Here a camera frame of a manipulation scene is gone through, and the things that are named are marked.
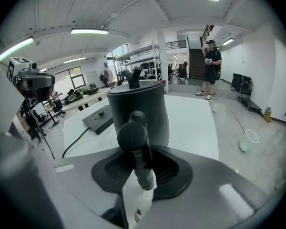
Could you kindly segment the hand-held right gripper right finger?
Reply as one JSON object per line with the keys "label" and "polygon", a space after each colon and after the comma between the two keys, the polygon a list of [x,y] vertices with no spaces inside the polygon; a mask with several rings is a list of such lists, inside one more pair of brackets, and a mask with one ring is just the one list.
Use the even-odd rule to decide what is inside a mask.
{"label": "hand-held right gripper right finger", "polygon": [[181,195],[193,180],[193,169],[181,151],[166,146],[151,146],[152,170],[156,177],[153,201]]}

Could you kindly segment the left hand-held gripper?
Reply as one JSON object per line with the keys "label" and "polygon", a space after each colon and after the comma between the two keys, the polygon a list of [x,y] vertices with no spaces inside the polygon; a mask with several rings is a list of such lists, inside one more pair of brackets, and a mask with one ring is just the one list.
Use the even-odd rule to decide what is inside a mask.
{"label": "left hand-held gripper", "polygon": [[11,57],[7,78],[16,87],[19,80],[23,81],[28,91],[24,96],[26,105],[37,105],[47,101],[55,85],[55,76],[42,72],[36,62],[23,57]]}

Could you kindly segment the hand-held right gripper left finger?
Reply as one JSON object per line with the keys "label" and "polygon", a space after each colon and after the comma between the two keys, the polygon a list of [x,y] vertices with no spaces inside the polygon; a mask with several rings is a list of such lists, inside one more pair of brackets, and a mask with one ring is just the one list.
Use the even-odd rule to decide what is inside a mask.
{"label": "hand-held right gripper left finger", "polygon": [[119,151],[93,165],[91,175],[103,191],[121,194],[133,168],[131,155]]}

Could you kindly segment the person's left hand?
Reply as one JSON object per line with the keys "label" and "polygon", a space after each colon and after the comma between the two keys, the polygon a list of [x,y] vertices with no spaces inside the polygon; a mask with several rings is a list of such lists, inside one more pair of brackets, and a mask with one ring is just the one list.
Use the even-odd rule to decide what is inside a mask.
{"label": "person's left hand", "polygon": [[22,96],[26,96],[26,95],[27,95],[28,91],[25,89],[22,80],[19,80],[19,81],[16,83],[16,88],[17,88],[17,90],[22,94]]}

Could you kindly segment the white rectangular table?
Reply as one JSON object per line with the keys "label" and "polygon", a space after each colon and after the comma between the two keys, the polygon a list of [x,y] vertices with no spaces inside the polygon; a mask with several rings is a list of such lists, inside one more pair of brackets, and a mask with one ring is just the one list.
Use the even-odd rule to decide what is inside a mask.
{"label": "white rectangular table", "polygon": [[[218,160],[218,140],[209,103],[206,100],[170,95],[165,95],[164,99],[169,117],[168,146]],[[113,125],[96,135],[82,122],[82,119],[108,103],[104,99],[64,121],[66,157],[82,156],[118,146]]]}

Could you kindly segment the round beige table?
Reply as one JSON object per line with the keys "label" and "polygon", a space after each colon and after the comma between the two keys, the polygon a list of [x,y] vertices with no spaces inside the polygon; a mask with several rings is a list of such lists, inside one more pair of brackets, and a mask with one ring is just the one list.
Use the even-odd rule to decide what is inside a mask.
{"label": "round beige table", "polygon": [[91,105],[97,103],[99,101],[104,100],[107,98],[107,93],[110,91],[110,88],[103,88],[100,89],[97,93],[91,95],[84,95],[81,99],[65,105],[62,110],[63,111],[70,111],[72,109],[78,109],[78,107],[85,107],[86,105]]}

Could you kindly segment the clothes rack with garments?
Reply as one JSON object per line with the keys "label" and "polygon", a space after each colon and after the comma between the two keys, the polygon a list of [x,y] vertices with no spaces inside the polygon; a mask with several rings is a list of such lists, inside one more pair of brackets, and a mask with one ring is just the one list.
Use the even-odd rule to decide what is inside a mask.
{"label": "clothes rack with garments", "polygon": [[100,76],[101,82],[104,84],[105,87],[110,87],[113,82],[113,74],[111,70],[103,70]]}

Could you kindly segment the white plastic bucket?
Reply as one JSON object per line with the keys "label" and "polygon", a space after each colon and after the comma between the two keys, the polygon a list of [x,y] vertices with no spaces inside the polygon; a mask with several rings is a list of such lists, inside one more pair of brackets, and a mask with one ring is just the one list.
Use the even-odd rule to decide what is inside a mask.
{"label": "white plastic bucket", "polygon": [[238,146],[242,152],[247,152],[259,143],[259,137],[255,131],[251,129],[245,130],[244,138],[239,142]]}

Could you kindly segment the dark staircase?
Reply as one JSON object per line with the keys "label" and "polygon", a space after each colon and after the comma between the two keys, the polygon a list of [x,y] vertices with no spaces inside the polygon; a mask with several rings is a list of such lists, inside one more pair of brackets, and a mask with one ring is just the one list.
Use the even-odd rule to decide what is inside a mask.
{"label": "dark staircase", "polygon": [[204,55],[201,49],[189,49],[189,79],[203,80]]}

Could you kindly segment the white metal shelf rack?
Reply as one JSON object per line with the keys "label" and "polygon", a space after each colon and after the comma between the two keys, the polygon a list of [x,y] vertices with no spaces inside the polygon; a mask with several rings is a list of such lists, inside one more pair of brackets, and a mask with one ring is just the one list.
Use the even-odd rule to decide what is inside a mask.
{"label": "white metal shelf rack", "polygon": [[140,70],[140,73],[138,73],[139,80],[162,79],[159,46],[154,42],[119,56],[113,55],[112,61],[116,69],[118,86],[127,81],[123,75],[124,70],[129,70],[133,73],[138,68]]}

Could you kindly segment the yellow bottle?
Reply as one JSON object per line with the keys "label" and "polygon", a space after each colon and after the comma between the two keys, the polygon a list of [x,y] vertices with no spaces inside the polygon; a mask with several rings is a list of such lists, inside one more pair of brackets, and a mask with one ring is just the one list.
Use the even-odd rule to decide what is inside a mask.
{"label": "yellow bottle", "polygon": [[268,123],[270,123],[271,120],[272,120],[272,118],[271,118],[271,113],[272,113],[271,107],[267,107],[266,110],[265,110],[265,113],[264,113],[264,115],[263,115],[263,119],[264,119],[266,122],[268,122]]}

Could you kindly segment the black platform cart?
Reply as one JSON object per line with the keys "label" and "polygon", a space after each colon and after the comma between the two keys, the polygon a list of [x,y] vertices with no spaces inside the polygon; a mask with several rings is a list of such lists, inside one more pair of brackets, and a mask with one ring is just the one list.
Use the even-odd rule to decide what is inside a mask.
{"label": "black platform cart", "polygon": [[238,100],[246,106],[248,110],[261,112],[261,108],[251,100],[251,93],[253,90],[252,78],[240,74],[233,74],[231,89],[238,92]]}

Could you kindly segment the black balcony railing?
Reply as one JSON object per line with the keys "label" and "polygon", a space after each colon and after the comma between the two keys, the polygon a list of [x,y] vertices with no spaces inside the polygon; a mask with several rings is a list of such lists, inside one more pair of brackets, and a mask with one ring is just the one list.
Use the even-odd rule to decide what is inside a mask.
{"label": "black balcony railing", "polygon": [[184,49],[186,48],[186,40],[167,42],[165,44],[166,50]]}

